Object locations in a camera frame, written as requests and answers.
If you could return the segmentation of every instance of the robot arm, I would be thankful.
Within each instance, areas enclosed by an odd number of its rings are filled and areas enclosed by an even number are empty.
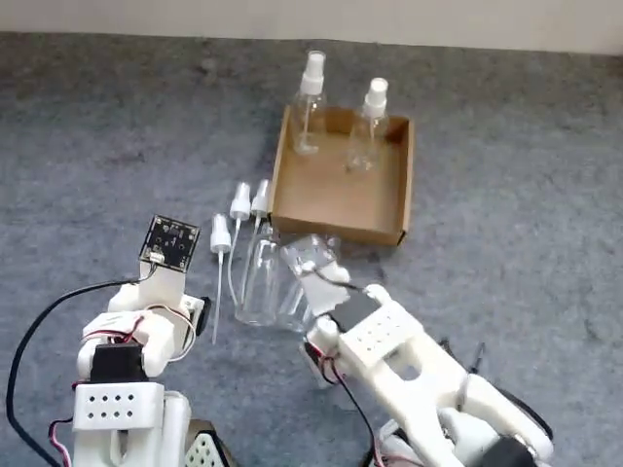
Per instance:
[[[123,285],[84,328],[73,467],[195,466],[206,459],[228,465],[214,452],[200,455],[214,442],[206,434],[196,437],[189,456],[188,400],[150,380],[183,358],[203,328],[209,300],[184,294],[198,236],[198,228],[156,216],[140,255],[146,278]]]
[[[426,467],[533,466],[552,455],[539,425],[484,378],[469,374],[380,285],[318,317],[307,342],[312,360],[320,352],[343,374],[364,381]],[[405,366],[418,377],[403,379],[397,371]],[[455,435],[452,443],[448,433]],[[517,455],[501,463],[499,453],[513,449]],[[521,463],[528,458],[531,463]]]

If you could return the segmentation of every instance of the gray carpet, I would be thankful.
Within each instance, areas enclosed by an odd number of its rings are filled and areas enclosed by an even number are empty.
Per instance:
[[[395,252],[348,249],[435,337],[556,430],[558,466],[616,465],[623,429],[623,66],[616,58],[359,45],[0,35],[2,372],[51,299],[137,273],[157,212],[205,227],[188,290],[214,294],[209,219],[237,180],[271,173],[304,53],[328,53],[333,103],[390,81],[417,122],[412,230]],[[243,238],[249,236],[248,229]],[[235,274],[240,273],[239,260]],[[45,442],[68,416],[81,327],[113,291],[44,324],[18,414]],[[355,466],[356,413],[314,388],[287,333],[239,325],[201,339],[165,382],[213,420],[242,466]],[[382,411],[364,399],[378,426]],[[1,465],[43,465],[6,420]],[[61,438],[69,441],[69,433]]]

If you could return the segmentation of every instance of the bottle cap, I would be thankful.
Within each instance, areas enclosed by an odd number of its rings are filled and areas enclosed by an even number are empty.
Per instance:
[[[326,55],[320,51],[308,53],[308,64],[301,79],[301,93],[318,95],[324,83],[324,59]]]
[[[210,250],[212,253],[227,253],[232,249],[232,238],[227,229],[227,218],[223,214],[214,214],[212,217],[212,235],[210,236]]]
[[[241,219],[246,221],[251,212],[251,187],[248,183],[240,182],[236,187],[236,196],[230,207],[230,217],[232,219]]]
[[[370,82],[370,89],[363,102],[363,111],[369,118],[377,119],[385,113],[388,86],[387,80],[383,78],[375,78]]]
[[[255,198],[251,203],[251,213],[256,217],[266,217],[269,210],[269,187],[270,180],[264,179],[260,182],[255,193]]]

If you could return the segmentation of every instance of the cardboard tray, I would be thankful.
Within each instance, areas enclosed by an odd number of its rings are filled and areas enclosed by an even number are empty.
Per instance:
[[[359,243],[398,245],[409,230],[414,124],[390,117],[386,156],[370,171],[346,171],[353,112],[327,109],[320,151],[292,150],[286,108],[276,152],[271,223],[287,234],[335,234]]]

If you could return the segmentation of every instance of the clear plastic bottle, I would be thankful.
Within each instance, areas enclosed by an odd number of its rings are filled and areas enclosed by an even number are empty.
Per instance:
[[[340,238],[335,235],[327,235],[324,239],[328,249],[337,257],[341,243]],[[284,287],[286,293],[276,313],[276,325],[295,333],[305,333],[313,323],[312,308],[305,296],[301,282],[291,271],[287,272],[287,276],[281,281],[282,285],[288,283],[289,285]]]
[[[279,328],[303,333],[311,322],[312,309],[305,297],[303,286],[298,280],[290,283],[283,302],[276,313],[276,325]]]
[[[363,106],[353,116],[348,142],[348,169],[370,170],[383,157],[389,125],[386,105],[387,80],[375,78],[370,83]]]
[[[242,304],[236,309],[236,319],[252,326],[271,326],[275,323],[279,305],[279,245],[273,229],[266,226],[253,249]]]
[[[324,59],[324,53],[319,51],[308,54],[301,86],[290,106],[292,147],[300,155],[317,153],[319,140],[326,132],[326,96],[322,91]]]

